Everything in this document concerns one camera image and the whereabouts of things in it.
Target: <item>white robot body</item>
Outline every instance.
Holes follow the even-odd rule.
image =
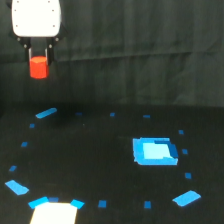
[[[55,37],[61,24],[59,0],[13,0],[12,25],[19,37]]]

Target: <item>black surface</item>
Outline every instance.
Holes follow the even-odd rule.
[[[35,114],[57,107],[44,119]],[[143,119],[150,114],[150,119]],[[28,224],[28,202],[59,197],[86,204],[77,224],[223,223],[223,109],[168,107],[6,108],[0,120],[0,223]],[[177,167],[140,166],[132,139],[169,137],[179,153]],[[27,141],[28,147],[21,148]],[[183,148],[189,155],[184,156]],[[17,170],[10,173],[12,165]],[[191,172],[192,180],[184,173]],[[30,191],[16,196],[4,183],[14,179]],[[194,190],[202,198],[184,208],[172,199]],[[98,201],[107,200],[99,209]],[[144,209],[144,201],[152,209]]]

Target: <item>red object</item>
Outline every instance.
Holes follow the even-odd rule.
[[[33,57],[30,60],[30,77],[34,79],[44,79],[49,75],[47,58],[44,56]]]

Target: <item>blue tape marker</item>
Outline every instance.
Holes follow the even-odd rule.
[[[176,202],[179,206],[183,207],[199,198],[201,198],[201,195],[197,194],[194,191],[188,191],[185,194],[182,194],[179,197],[174,198],[173,201]]]
[[[56,108],[51,108],[49,110],[46,110],[44,112],[41,112],[41,113],[37,114],[36,117],[41,119],[41,118],[44,118],[44,117],[46,117],[48,115],[51,115],[51,114],[53,114],[55,112],[57,112],[57,109]]]
[[[179,134],[180,135],[183,135],[184,134],[184,131],[183,130],[179,130]]]
[[[73,205],[74,207],[77,207],[78,209],[82,208],[82,206],[84,205],[85,203],[81,202],[81,201],[77,201],[77,200],[73,200],[71,202],[71,205]]]
[[[98,207],[99,208],[106,208],[107,207],[107,201],[100,200],[99,204],[98,204]]]
[[[35,127],[35,124],[30,124],[30,128],[34,128]]]
[[[185,178],[186,179],[191,179],[191,173],[185,173]]]
[[[168,144],[169,150],[170,150],[170,155],[173,158],[178,158],[178,152],[177,152],[177,148],[175,145],[173,144]]]
[[[145,201],[144,208],[151,209],[151,202],[150,201]]]
[[[58,198],[48,198],[49,202],[58,202]]]
[[[49,202],[48,198],[47,197],[43,197],[43,198],[37,199],[35,201],[29,202],[28,205],[30,206],[30,208],[34,209],[38,205],[44,204],[46,202]]]
[[[171,144],[170,141],[154,141],[155,144]]]
[[[11,168],[9,169],[9,171],[10,171],[10,172],[13,172],[13,171],[16,170],[16,168],[17,168],[16,166],[11,166]]]
[[[16,193],[17,195],[22,195],[22,194],[26,194],[29,189],[26,187],[23,187],[22,185],[18,184],[16,181],[11,180],[7,183],[5,183],[5,185],[7,187],[9,187],[14,193]]]
[[[23,142],[21,147],[27,147],[27,145],[28,145],[28,142]]]
[[[150,118],[150,115],[143,115],[144,118]]]
[[[82,116],[82,113],[77,112],[77,113],[75,113],[75,115],[76,115],[76,116]]]
[[[187,149],[182,149],[182,153],[183,153],[184,155],[188,155],[188,151],[187,151]]]

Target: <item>dark background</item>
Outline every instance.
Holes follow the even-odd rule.
[[[224,105],[222,0],[60,4],[68,35],[55,47],[50,77],[32,80],[0,2],[2,103]]]

